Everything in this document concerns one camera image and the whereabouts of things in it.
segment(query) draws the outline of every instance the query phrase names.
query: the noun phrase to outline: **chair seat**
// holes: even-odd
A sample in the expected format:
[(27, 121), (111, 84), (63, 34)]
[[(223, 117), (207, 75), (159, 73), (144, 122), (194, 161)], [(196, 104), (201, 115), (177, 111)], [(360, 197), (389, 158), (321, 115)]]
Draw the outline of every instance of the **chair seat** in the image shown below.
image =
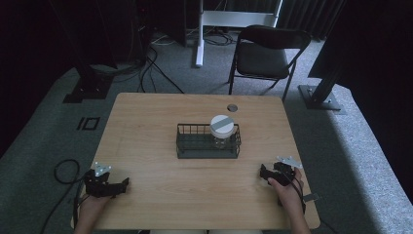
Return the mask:
[(285, 50), (270, 50), (243, 42), (239, 46), (237, 70), (242, 75), (283, 79), (289, 75)]

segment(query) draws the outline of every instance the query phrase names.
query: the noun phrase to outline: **controller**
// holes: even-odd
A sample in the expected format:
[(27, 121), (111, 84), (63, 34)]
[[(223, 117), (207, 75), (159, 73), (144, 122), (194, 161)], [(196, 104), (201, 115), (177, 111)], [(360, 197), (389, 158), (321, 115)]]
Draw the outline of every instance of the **controller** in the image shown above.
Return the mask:
[(98, 172), (90, 169), (85, 173), (83, 181), (86, 185), (86, 193), (94, 197), (116, 197), (121, 193), (126, 193), (130, 179), (126, 178), (121, 183), (109, 184), (107, 179), (109, 178), (109, 173), (104, 173), (103, 175), (98, 175)]
[(268, 180), (269, 177), (275, 179), (282, 186), (289, 185), (295, 178), (295, 172), (292, 170), (291, 166), (278, 162), (274, 164), (274, 171), (269, 171), (267, 168), (261, 164), (261, 169), (259, 175)]

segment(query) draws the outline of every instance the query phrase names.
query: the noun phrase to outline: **cup lid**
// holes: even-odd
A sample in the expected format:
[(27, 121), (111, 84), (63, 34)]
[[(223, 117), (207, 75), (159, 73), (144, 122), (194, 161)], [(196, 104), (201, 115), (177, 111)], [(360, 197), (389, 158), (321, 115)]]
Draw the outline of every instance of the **cup lid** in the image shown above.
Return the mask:
[(210, 121), (210, 131), (215, 137), (230, 137), (233, 130), (234, 120), (226, 115), (217, 115)]

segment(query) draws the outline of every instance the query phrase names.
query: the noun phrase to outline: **black chair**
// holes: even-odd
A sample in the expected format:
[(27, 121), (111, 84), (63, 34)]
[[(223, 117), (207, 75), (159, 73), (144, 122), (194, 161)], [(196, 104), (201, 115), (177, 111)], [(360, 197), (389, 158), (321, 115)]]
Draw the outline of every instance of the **black chair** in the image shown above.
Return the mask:
[[(288, 77), (282, 96), (282, 101), (284, 101), (297, 59), (310, 42), (311, 36), (301, 30), (279, 29), (263, 25), (251, 25), (244, 28), (238, 36), (228, 78), (229, 95), (232, 94), (235, 77), (273, 80), (274, 84), (270, 89), (274, 88), (281, 79)], [(290, 62), (285, 54), (286, 49), (296, 49), (296, 54)]]

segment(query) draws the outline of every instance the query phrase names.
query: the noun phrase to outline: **gray carpet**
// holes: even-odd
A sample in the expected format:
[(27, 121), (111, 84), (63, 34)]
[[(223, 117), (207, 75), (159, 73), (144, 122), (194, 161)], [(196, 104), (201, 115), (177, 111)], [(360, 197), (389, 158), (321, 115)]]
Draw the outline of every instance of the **gray carpet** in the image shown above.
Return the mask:
[[(153, 45), (156, 64), (187, 94), (227, 94), (225, 84), (234, 46), (206, 44), (204, 66), (194, 67), (195, 44), (184, 48), (169, 41)], [(359, 112), (349, 90), (336, 86), (333, 94), (346, 114), (329, 110), (309, 110), (298, 85), (317, 85), (308, 79), (309, 70), (322, 47), (312, 42), (299, 59), (297, 70), (284, 103), (308, 181), (317, 201), (319, 215), (339, 233), (413, 233), (413, 209), (395, 178), (380, 145)], [(98, 69), (111, 69), (97, 66)], [(0, 233), (40, 233), (51, 209), (68, 185), (54, 178), (56, 164), (76, 159), (80, 174), (89, 169), (116, 95), (136, 92), (137, 74), (115, 78), (107, 99), (63, 104), (79, 76), (75, 69), (58, 79), (39, 105), (14, 144), (0, 160)], [(271, 82), (236, 80), (234, 95), (281, 96), (280, 82), (268, 90)], [(155, 68), (148, 70), (143, 87), (148, 93), (178, 93)], [(99, 118), (95, 130), (78, 130), (82, 118)], [(71, 180), (72, 164), (59, 170), (63, 180)], [(57, 207), (45, 233), (72, 233), (71, 201), (76, 188)], [(95, 233), (136, 233), (96, 231)], [(266, 231), (265, 233), (287, 233)], [(327, 224), (312, 233), (333, 233)]]

